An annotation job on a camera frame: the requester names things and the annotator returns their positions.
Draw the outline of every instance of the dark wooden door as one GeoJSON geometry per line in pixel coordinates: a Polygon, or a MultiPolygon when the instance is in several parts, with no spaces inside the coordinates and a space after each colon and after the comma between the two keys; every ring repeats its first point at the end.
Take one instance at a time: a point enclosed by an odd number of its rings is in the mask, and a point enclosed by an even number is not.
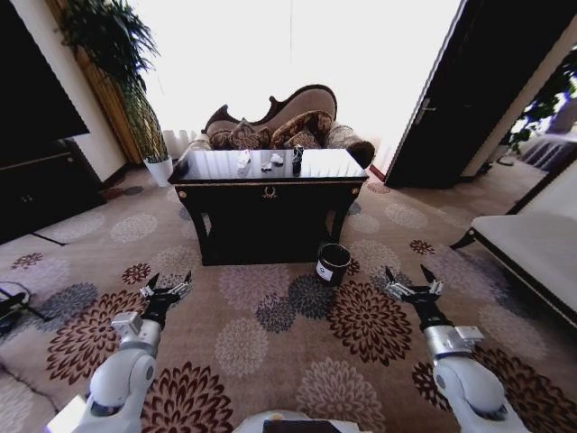
{"type": "Polygon", "coordinates": [[[577,2],[469,0],[385,183],[449,188],[577,12],[577,2]]]}

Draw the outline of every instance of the small trash can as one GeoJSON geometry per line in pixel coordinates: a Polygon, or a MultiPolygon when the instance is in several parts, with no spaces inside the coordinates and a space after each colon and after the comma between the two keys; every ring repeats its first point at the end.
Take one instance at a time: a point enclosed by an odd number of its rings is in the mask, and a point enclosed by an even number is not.
{"type": "Polygon", "coordinates": [[[338,286],[350,263],[351,254],[342,245],[323,245],[318,253],[316,277],[326,286],[338,286]]]}

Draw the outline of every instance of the white cushion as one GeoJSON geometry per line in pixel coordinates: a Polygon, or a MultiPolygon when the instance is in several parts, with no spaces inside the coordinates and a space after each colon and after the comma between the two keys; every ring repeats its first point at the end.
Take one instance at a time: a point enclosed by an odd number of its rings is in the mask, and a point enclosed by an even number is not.
{"type": "Polygon", "coordinates": [[[479,216],[472,227],[577,311],[577,221],[527,213],[479,216]]]}

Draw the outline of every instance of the sofa leg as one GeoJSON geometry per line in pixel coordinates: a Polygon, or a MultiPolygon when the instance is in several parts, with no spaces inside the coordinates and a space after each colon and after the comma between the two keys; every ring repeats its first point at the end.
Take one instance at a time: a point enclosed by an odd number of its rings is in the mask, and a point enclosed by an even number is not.
{"type": "Polygon", "coordinates": [[[459,248],[472,244],[475,242],[474,233],[475,232],[473,232],[472,229],[469,229],[461,239],[451,245],[451,248],[458,250],[459,248]]]}

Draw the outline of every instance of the table drawer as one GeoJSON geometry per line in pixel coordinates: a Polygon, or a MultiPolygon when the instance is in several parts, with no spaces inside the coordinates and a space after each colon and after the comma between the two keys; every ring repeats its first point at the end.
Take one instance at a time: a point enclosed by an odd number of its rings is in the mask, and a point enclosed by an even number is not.
{"type": "Polygon", "coordinates": [[[176,187],[180,201],[198,210],[216,207],[250,206],[266,203],[307,204],[338,207],[339,203],[356,198],[358,184],[258,184],[234,186],[176,187]]]}

